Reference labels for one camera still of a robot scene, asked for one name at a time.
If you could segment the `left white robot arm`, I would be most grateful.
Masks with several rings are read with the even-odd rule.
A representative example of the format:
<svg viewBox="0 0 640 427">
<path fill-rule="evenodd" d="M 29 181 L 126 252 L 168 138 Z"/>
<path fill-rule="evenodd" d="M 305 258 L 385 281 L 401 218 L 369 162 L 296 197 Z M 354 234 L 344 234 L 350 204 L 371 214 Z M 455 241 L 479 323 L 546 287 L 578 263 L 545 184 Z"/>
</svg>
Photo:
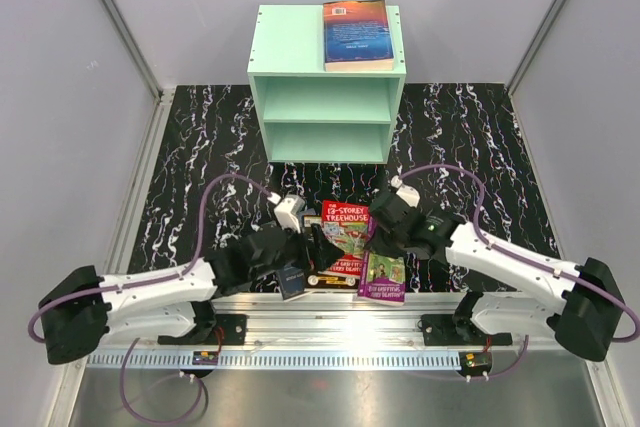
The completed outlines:
<svg viewBox="0 0 640 427">
<path fill-rule="evenodd" d="M 288 266 L 325 270 L 343 254 L 319 226 L 310 233 L 268 226 L 193 265 L 104 276 L 92 265 L 79 267 L 38 304 L 47 361 L 67 364 L 117 338 L 206 343 L 215 332 L 213 299 L 244 292 Z"/>
</svg>

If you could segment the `dark blue 1984 book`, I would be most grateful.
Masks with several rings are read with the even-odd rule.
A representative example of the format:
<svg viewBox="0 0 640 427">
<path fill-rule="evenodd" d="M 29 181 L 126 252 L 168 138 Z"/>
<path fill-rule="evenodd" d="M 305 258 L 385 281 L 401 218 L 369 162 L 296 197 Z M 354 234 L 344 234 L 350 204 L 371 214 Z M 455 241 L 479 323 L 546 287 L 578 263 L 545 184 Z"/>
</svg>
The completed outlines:
<svg viewBox="0 0 640 427">
<path fill-rule="evenodd" d="M 279 291 L 285 302 L 292 301 L 305 294 L 307 278 L 315 270 L 313 261 L 314 238 L 311 225 L 320 221 L 316 210 L 313 208 L 306 209 L 298 214 L 298 220 L 303 228 L 305 236 L 308 267 L 301 267 L 298 264 L 289 264 L 276 272 Z"/>
</svg>

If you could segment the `blue orange sunset book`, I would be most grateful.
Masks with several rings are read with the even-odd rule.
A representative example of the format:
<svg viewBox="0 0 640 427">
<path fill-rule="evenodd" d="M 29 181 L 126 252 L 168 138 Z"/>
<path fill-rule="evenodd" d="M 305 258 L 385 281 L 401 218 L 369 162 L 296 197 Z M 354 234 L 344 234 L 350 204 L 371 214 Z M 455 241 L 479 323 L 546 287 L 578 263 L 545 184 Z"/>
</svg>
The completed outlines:
<svg viewBox="0 0 640 427">
<path fill-rule="evenodd" d="M 394 50 L 385 0 L 323 4 L 327 72 L 391 71 Z"/>
</svg>

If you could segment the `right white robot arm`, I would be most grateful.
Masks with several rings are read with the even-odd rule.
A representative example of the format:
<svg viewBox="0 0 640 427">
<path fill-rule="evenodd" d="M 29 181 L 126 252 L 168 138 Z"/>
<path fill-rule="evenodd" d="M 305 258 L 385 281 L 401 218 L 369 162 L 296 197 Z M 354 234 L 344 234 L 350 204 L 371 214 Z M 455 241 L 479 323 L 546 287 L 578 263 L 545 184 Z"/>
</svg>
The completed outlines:
<svg viewBox="0 0 640 427">
<path fill-rule="evenodd" d="M 477 231 L 456 214 L 423 211 L 395 192 L 379 193 L 369 214 L 374 233 L 368 251 L 387 257 L 413 254 L 514 288 L 509 295 L 466 293 L 451 320 L 435 328 L 441 339 L 454 335 L 465 344 L 480 344 L 502 334 L 547 337 L 582 359 L 606 358 L 624 300 L 605 263 L 546 257 Z"/>
</svg>

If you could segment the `black back-cover book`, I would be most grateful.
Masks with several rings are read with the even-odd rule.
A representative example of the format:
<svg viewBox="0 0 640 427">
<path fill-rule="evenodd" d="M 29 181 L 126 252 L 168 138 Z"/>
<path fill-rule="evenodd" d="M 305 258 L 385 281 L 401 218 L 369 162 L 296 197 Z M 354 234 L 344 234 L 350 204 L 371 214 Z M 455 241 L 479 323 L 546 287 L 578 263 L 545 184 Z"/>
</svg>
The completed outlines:
<svg viewBox="0 0 640 427">
<path fill-rule="evenodd" d="M 317 215 L 304 215 L 302 217 L 304 232 L 308 240 L 314 243 L 312 226 L 321 224 L 321 217 Z M 305 274 L 306 288 L 313 291 L 353 291 L 359 287 L 359 279 L 356 277 L 338 276 L 334 273 L 320 273 L 312 270 Z"/>
</svg>

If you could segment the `red 13-storey treehouse book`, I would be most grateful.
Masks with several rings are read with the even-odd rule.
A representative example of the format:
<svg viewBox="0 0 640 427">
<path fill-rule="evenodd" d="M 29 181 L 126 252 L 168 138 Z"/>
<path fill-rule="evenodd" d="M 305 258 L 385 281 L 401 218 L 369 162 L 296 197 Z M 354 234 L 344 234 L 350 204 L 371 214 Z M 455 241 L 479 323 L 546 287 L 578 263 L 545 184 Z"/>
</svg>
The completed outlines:
<svg viewBox="0 0 640 427">
<path fill-rule="evenodd" d="M 368 240 L 367 206 L 325 200 L 322 204 L 322 228 L 327 239 L 343 251 L 340 259 L 324 271 L 339 277 L 360 277 L 364 245 Z"/>
</svg>

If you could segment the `purple 117-storey treehouse book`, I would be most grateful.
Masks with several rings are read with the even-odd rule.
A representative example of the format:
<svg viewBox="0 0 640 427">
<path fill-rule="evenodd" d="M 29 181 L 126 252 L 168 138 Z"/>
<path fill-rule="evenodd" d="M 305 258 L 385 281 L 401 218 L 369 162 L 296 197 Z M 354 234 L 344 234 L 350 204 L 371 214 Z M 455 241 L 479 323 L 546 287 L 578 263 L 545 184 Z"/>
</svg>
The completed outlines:
<svg viewBox="0 0 640 427">
<path fill-rule="evenodd" d="M 405 301 L 405 263 L 402 257 L 390 258 L 365 252 L 356 297 L 400 306 Z"/>
</svg>

